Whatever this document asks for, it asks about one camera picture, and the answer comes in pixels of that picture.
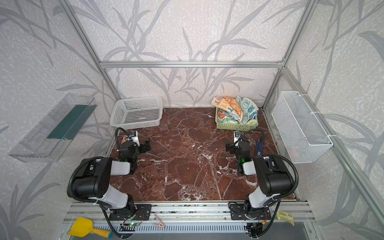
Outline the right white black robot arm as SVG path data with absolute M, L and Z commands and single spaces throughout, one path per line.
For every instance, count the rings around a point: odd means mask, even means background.
M 262 134 L 255 153 L 251 154 L 251 144 L 246 135 L 252 132 Z M 244 133 L 234 131 L 234 142 L 226 144 L 226 152 L 235 155 L 236 168 L 241 175 L 257 177 L 258 187 L 245 200 L 245 210 L 266 208 L 294 193 L 299 183 L 299 174 L 294 164 L 277 154 L 262 154 L 265 133 L 253 129 Z

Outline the striped rabbit text towel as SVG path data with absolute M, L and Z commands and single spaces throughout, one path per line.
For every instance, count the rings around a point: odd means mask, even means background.
M 235 98 L 229 96 L 217 96 L 212 100 L 212 105 L 218 108 L 220 120 L 232 120 L 240 122 L 243 118 L 243 112 Z

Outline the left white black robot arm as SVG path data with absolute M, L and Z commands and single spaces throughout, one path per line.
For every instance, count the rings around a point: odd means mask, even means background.
M 151 142 L 147 139 L 141 144 L 137 131 L 127 132 L 123 128 L 116 129 L 115 141 L 118 157 L 83 159 L 69 179 L 67 195 L 79 202 L 98 204 L 105 211 L 132 215 L 137 211 L 133 197 L 113 187 L 110 179 L 134 174 L 140 154 L 151 150 Z

